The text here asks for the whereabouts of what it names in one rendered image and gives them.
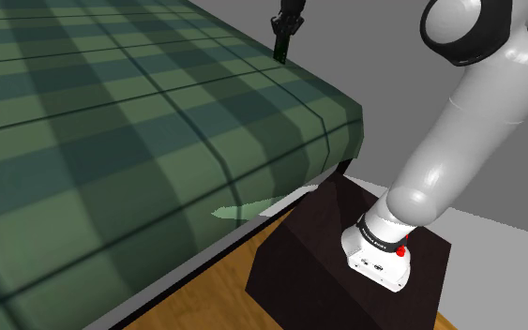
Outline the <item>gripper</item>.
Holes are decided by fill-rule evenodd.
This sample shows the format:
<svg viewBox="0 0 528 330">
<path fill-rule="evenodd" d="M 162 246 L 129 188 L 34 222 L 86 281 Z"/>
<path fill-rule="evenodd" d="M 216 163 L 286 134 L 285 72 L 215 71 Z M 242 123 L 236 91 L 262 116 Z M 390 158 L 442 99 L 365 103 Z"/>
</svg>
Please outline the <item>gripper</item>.
<svg viewBox="0 0 528 330">
<path fill-rule="evenodd" d="M 303 24 L 302 11 L 306 0 L 280 0 L 279 15 L 270 22 L 276 36 L 273 58 L 281 64 L 286 63 L 291 36 Z"/>
</svg>

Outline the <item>dark robot stand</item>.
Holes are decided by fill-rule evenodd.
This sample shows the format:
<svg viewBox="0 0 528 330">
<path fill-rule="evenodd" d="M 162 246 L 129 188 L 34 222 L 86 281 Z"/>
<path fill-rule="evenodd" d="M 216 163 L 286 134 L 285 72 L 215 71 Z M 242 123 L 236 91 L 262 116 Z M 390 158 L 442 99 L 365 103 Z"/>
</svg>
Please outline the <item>dark robot stand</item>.
<svg viewBox="0 0 528 330">
<path fill-rule="evenodd" d="M 433 330 L 451 245 L 410 233 L 411 274 L 391 292 L 351 269 L 340 245 L 377 198 L 334 173 L 258 247 L 247 293 L 282 330 Z"/>
</svg>

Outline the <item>green plaid bed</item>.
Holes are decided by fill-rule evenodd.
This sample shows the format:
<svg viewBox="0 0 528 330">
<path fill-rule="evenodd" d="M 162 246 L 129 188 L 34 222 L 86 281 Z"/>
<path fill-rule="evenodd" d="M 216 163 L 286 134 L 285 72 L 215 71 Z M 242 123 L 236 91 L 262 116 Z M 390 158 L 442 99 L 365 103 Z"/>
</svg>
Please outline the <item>green plaid bed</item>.
<svg viewBox="0 0 528 330">
<path fill-rule="evenodd" d="M 362 140 L 189 0 L 0 0 L 0 330 L 83 330 Z"/>
</svg>

